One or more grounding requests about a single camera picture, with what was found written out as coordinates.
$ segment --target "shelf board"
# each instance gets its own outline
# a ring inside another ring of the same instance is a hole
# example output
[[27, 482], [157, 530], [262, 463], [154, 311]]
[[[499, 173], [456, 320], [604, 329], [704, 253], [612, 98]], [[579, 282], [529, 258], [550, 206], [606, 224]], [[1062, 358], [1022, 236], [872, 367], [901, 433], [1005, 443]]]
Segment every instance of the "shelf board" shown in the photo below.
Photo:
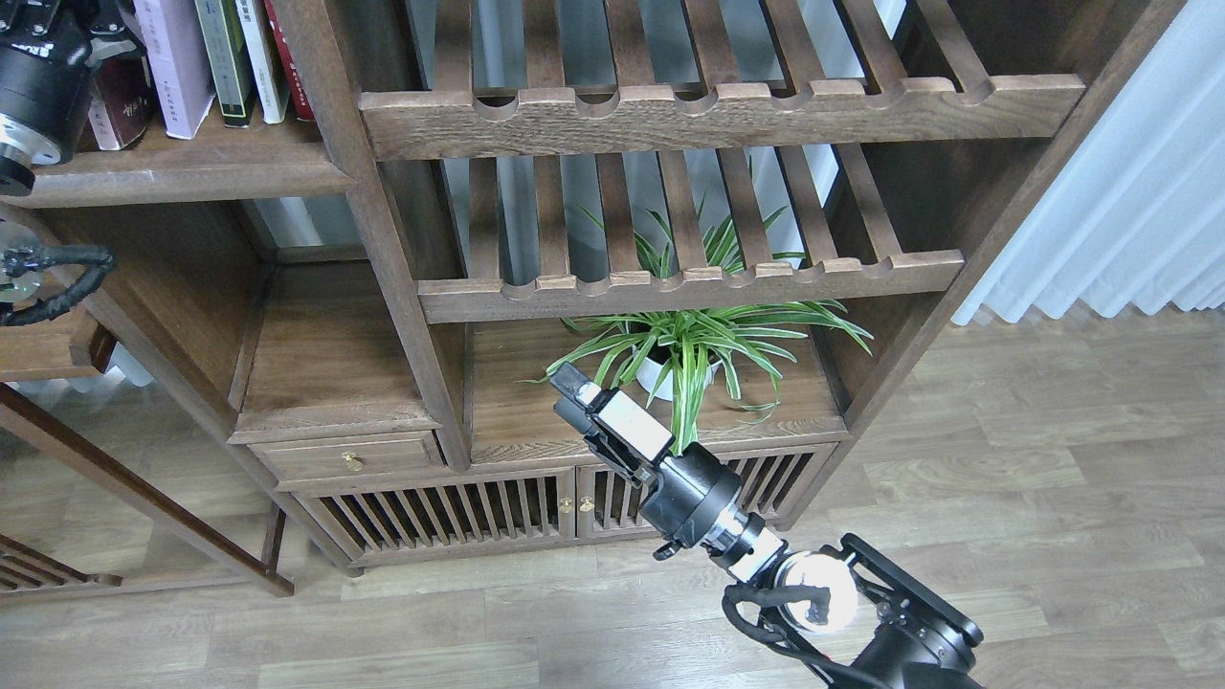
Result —
[[[582, 333], [554, 319], [473, 325], [470, 423], [474, 471], [488, 471], [495, 466], [510, 468], [526, 461], [555, 466], [599, 463], [578, 433], [554, 413], [557, 392], [552, 386], [522, 383], [539, 379], [546, 365], [583, 340]], [[742, 411], [740, 403], [728, 397], [722, 375], [707, 390], [698, 438], [709, 450], [717, 454], [777, 450], [848, 438], [846, 425], [817, 362], [812, 341], [786, 340], [780, 345], [794, 353], [799, 363], [780, 362], [783, 403], [766, 422], [750, 424], [760, 414]], [[594, 373], [597, 365], [598, 357], [578, 364], [588, 375]], [[741, 376], [742, 403], [773, 401], [769, 379], [752, 369], [747, 362], [736, 367]], [[639, 403], [646, 402], [647, 394], [636, 383], [625, 390]], [[655, 402], [650, 413], [664, 425], [670, 425], [671, 405]]]
[[1049, 137], [1084, 93], [1073, 74], [991, 75], [946, 0], [915, 0], [919, 28], [949, 76], [909, 76], [871, 0], [838, 0], [865, 78], [828, 78], [795, 0], [762, 2], [785, 88], [741, 80], [719, 9], [684, 9], [702, 88], [655, 83], [636, 2], [606, 4], [617, 83], [565, 82], [548, 2], [526, 16], [527, 88], [490, 97], [472, 86], [473, 11], [443, 4], [434, 91], [368, 92], [359, 101], [376, 158], [562, 156], [744, 146]]
[[217, 201], [342, 194], [352, 179], [327, 156], [315, 123], [247, 129], [222, 124], [217, 105], [190, 141], [170, 139], [160, 118], [125, 151], [80, 151], [36, 168], [34, 191], [7, 201], [31, 208]]
[[369, 262], [277, 267], [230, 443], [437, 425]]
[[570, 272], [559, 159], [533, 158], [541, 259], [539, 277], [526, 284], [510, 284], [499, 276], [501, 248], [510, 239], [501, 237], [506, 223], [499, 216], [496, 166], [490, 159], [469, 161], [468, 277], [420, 281], [418, 295], [425, 318], [430, 322], [540, 319], [947, 289], [964, 266], [962, 253], [905, 251], [862, 148], [842, 143], [833, 150], [848, 190], [843, 195], [845, 207], [855, 218], [837, 228], [832, 228], [833, 218], [822, 207], [804, 150], [774, 150], [806, 253], [800, 267], [777, 261], [771, 254], [745, 152], [717, 151], [747, 266], [735, 273], [707, 265], [685, 156], [677, 151], [657, 153], [679, 267], [676, 275], [665, 278], [655, 278], [638, 265], [622, 157], [597, 156], [609, 272], [594, 282], [583, 282]]

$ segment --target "green book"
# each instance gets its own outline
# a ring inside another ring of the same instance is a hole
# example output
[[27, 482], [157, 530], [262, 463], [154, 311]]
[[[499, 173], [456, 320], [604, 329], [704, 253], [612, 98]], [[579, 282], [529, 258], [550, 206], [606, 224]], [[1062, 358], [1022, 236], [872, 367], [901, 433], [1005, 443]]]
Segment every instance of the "green book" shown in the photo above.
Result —
[[225, 126], [250, 126], [255, 76], [235, 0], [196, 0], [208, 65]]

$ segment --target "wooden leg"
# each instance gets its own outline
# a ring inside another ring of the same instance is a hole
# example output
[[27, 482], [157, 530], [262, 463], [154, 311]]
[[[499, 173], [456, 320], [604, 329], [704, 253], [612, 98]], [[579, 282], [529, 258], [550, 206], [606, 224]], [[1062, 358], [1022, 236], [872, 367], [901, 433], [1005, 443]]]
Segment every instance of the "wooden leg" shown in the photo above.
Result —
[[294, 585], [274, 570], [268, 570], [258, 558], [7, 385], [0, 385], [0, 427], [104, 488], [235, 574], [260, 584], [274, 596], [293, 596]]

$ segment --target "spider plant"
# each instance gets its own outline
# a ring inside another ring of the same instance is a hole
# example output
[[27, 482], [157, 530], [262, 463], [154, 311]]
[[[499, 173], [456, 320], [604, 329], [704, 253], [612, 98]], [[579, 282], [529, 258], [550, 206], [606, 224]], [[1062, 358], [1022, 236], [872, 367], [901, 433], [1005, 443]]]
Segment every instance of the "spider plant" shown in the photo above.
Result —
[[[702, 217], [704, 201], [703, 197], [698, 204], [698, 218]], [[784, 208], [779, 208], [763, 218], [763, 226], [769, 228], [783, 211]], [[604, 229], [604, 224], [590, 211], [583, 208], [583, 212], [601, 230]], [[668, 277], [675, 272], [673, 230], [663, 215], [657, 211], [648, 212], [663, 229], [666, 242], [663, 248], [657, 249], [646, 238], [635, 234], [638, 261], [643, 270], [653, 276]], [[709, 265], [720, 266], [729, 273], [745, 270], [730, 215], [707, 228], [702, 242]], [[774, 257], [802, 259], [804, 254], [778, 253]], [[783, 378], [783, 373], [772, 359], [786, 359], [793, 363], [796, 360], [795, 356], [772, 341], [807, 337], [806, 332], [794, 326], [821, 326], [840, 330], [864, 349], [869, 349], [865, 340], [870, 340], [871, 333], [844, 319], [839, 311], [845, 314], [845, 306], [827, 299], [564, 319], [566, 325], [575, 330], [595, 333], [551, 363], [545, 373], [548, 378], [565, 363], [601, 354], [593, 380], [600, 386], [604, 386], [606, 380], [611, 385], [622, 386], [638, 375], [648, 357], [654, 359], [663, 354], [665, 359], [659, 362], [663, 368], [649, 390], [647, 405], [655, 400], [660, 386], [671, 374], [671, 432], [675, 436], [673, 451], [680, 452], [697, 440], [697, 416], [712, 368], [723, 371], [728, 396], [736, 401], [741, 400], [737, 364], [744, 365], [747, 360], [769, 376], [774, 389], [774, 401], [764, 405], [741, 405], [746, 411], [761, 412], [761, 416], [751, 422], [760, 423], [769, 418], [780, 403], [778, 381]]]

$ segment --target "white flower pot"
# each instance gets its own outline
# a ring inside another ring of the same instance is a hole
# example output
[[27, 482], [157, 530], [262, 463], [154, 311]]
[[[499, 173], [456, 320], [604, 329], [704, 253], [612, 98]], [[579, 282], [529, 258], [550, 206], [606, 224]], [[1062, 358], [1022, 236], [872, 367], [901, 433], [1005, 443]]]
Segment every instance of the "white flower pot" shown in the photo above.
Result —
[[[714, 383], [714, 374], [719, 370], [719, 367], [722, 365], [723, 362], [717, 360], [713, 364], [710, 364], [710, 368], [707, 369], [706, 387], [709, 387], [710, 384]], [[662, 370], [664, 370], [663, 364], [657, 363], [650, 357], [647, 357], [646, 359], [642, 360], [642, 365], [638, 367], [638, 375], [635, 376], [635, 380], [638, 381], [638, 385], [641, 385], [643, 390], [650, 392], [652, 390], [654, 390], [655, 381], [659, 380], [659, 373]], [[663, 400], [665, 402], [673, 401], [673, 371], [668, 371], [668, 375], [664, 378], [664, 383], [659, 386], [659, 391], [655, 392], [655, 398]]]

